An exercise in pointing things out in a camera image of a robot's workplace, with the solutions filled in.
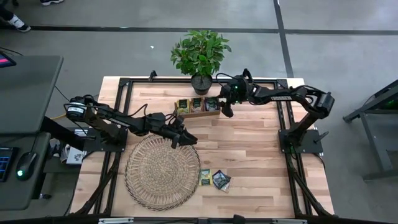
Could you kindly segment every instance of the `person's foot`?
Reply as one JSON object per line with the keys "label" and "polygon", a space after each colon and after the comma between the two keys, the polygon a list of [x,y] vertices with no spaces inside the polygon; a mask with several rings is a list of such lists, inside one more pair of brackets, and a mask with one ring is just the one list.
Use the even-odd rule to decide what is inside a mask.
{"label": "person's foot", "polygon": [[28,32],[30,31],[30,26],[26,25],[24,22],[22,22],[16,15],[8,21],[11,25],[13,25],[17,30],[21,32]]}
{"label": "person's foot", "polygon": [[63,2],[63,0],[40,0],[40,2],[42,3],[43,6],[49,6],[51,5],[51,3],[58,4]]}

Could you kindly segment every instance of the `concrete floor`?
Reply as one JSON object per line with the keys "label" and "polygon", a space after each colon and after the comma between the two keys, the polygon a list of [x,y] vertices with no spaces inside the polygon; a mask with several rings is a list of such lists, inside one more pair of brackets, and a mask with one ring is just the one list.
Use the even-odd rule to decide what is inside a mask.
{"label": "concrete floor", "polygon": [[[395,0],[280,0],[286,29],[398,30]],[[277,29],[273,0],[65,0],[42,7],[21,1],[14,10],[32,26],[109,26]],[[68,97],[98,94],[105,75],[179,75],[169,62],[179,32],[71,32],[0,30],[0,47],[25,55],[62,55],[57,86]],[[255,77],[286,77],[279,34],[226,33],[233,53],[221,71],[250,69]],[[378,89],[397,79],[398,35],[287,35],[294,77],[331,91],[331,115],[316,123],[330,131],[323,140],[326,174],[335,213],[341,217],[396,222],[397,179],[363,182],[376,172],[362,124],[342,116],[360,107]],[[63,98],[54,92],[47,116],[63,113]],[[66,120],[62,125],[71,126]],[[76,177],[56,176],[46,183],[59,195],[23,213],[0,219],[63,215]]]}

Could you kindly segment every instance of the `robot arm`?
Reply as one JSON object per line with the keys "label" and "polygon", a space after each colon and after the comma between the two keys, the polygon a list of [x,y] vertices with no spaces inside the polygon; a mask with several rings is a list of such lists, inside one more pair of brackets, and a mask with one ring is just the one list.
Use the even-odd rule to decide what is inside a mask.
{"label": "robot arm", "polygon": [[221,103],[221,112],[232,117],[231,105],[248,101],[252,105],[264,105],[272,101],[296,101],[308,112],[298,123],[293,124],[287,134],[288,142],[297,147],[301,144],[306,130],[317,120],[326,118],[335,102],[329,93],[318,90],[314,87],[302,85],[296,88],[284,88],[271,90],[267,87],[252,83],[249,76],[236,75],[226,85],[221,87],[218,98],[225,98],[226,102]]}
{"label": "robot arm", "polygon": [[139,109],[144,108],[145,114],[140,118],[133,118],[135,113],[126,115],[112,109],[109,105],[98,103],[91,95],[76,96],[64,106],[68,119],[73,122],[84,122],[96,129],[105,143],[117,144],[120,141],[122,128],[127,128],[136,136],[145,136],[151,132],[169,138],[172,140],[172,148],[176,148],[177,143],[184,146],[196,144],[198,141],[185,129],[182,117],[168,114],[169,118],[166,118],[167,115],[163,113],[145,114],[147,105]]}

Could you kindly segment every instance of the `round woven mat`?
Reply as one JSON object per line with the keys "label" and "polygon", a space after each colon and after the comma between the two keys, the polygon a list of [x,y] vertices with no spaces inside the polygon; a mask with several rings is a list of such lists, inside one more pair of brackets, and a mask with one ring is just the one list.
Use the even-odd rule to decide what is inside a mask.
{"label": "round woven mat", "polygon": [[171,140],[151,135],[131,152],[125,184],[133,199],[155,211],[180,206],[195,193],[200,160],[193,146],[171,148]]}

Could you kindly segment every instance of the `plant pot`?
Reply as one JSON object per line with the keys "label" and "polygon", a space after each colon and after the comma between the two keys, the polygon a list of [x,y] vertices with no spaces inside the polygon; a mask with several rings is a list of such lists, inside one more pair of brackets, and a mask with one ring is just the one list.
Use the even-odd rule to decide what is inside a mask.
{"label": "plant pot", "polygon": [[213,84],[213,78],[209,75],[201,76],[201,75],[192,75],[191,77],[191,84],[195,93],[197,95],[205,95],[209,92],[211,84]]}

